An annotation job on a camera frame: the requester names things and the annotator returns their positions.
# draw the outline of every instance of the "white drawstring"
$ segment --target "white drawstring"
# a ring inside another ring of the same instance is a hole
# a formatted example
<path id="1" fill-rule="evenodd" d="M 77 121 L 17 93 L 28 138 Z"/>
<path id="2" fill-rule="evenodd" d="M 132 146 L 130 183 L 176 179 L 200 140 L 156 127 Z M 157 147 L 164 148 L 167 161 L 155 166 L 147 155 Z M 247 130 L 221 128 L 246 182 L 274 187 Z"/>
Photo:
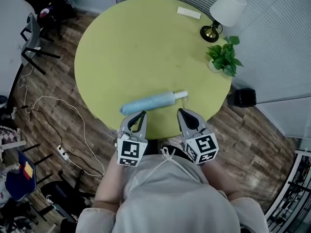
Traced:
<path id="1" fill-rule="evenodd" d="M 142 185 L 142 184 L 154 173 L 154 171 L 155 171 L 158 167 L 160 167 L 162 164 L 166 163 L 167 161 L 173 162 L 175 165 L 177 165 L 178 167 L 180 167 L 186 174 L 188 174 L 188 176 L 189 176 L 190 178 L 192 178 L 196 183 L 200 183 L 200 181 L 199 181 L 198 179 L 196 179 L 196 178 L 195 178 L 192 174 L 190 174 L 182 165 L 180 165 L 177 161 L 175 161 L 175 160 L 173 159 L 173 156 L 174 156 L 174 154 L 175 154 L 176 149 L 173 150 L 173 153 L 172 153 L 171 155 L 169 154 L 169 150 L 168 150 L 167 147 L 163 147 L 163 148 L 161 148 L 160 150 L 161 150 L 162 156 L 165 158 L 165 160 L 162 161 L 159 165 L 157 165 L 157 166 L 148 174 L 148 176 L 145 178 L 145 180 L 144 180 L 140 185 Z"/>

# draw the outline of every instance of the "table lamp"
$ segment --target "table lamp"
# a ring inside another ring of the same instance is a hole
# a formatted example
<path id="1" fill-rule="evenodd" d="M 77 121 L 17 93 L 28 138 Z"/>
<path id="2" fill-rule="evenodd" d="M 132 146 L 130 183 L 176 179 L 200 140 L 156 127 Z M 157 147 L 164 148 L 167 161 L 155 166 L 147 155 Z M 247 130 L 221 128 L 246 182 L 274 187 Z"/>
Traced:
<path id="1" fill-rule="evenodd" d="M 213 24 L 201 28 L 202 38 L 208 42 L 216 42 L 223 31 L 222 25 L 232 27 L 238 21 L 246 5 L 245 0 L 217 0 L 209 9 L 214 18 Z M 220 33 L 216 31 L 218 26 L 222 28 Z"/>

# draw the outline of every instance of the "person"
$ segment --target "person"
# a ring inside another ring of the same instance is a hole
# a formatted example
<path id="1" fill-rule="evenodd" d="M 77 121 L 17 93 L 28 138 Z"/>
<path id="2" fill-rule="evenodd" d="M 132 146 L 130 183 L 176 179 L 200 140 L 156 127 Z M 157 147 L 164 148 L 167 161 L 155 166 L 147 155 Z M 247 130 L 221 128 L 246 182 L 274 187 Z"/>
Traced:
<path id="1" fill-rule="evenodd" d="M 160 150 L 137 167 L 118 165 L 115 152 L 76 233 L 269 232 L 260 205 L 217 161 L 198 166 L 173 146 Z"/>

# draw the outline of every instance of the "white marker cube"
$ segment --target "white marker cube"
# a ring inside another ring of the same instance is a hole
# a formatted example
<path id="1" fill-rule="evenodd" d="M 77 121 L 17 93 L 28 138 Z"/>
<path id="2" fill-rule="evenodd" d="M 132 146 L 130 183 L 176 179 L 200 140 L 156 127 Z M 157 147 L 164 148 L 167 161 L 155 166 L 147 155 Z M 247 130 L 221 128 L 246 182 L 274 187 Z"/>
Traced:
<path id="1" fill-rule="evenodd" d="M 218 150 L 216 136 L 211 133 L 186 140 L 184 152 L 194 163 L 200 164 L 215 159 Z"/>
<path id="2" fill-rule="evenodd" d="M 125 166 L 138 166 L 148 143 L 135 142 L 131 140 L 117 140 L 117 163 Z"/>

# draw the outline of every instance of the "white plant pot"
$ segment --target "white plant pot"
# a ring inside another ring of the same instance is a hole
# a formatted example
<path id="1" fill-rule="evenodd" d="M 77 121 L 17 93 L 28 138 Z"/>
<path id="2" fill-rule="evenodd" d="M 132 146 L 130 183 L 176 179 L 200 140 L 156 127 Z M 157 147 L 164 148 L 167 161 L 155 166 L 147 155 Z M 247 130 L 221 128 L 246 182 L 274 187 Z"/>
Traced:
<path id="1" fill-rule="evenodd" d="M 210 69 L 212 72 L 220 72 L 221 69 L 217 70 L 217 69 L 215 68 L 215 66 L 214 66 L 214 64 L 213 64 L 212 61 L 213 61 L 213 59 L 211 59 L 211 60 L 209 61 L 209 63 L 208 63 L 209 69 Z"/>

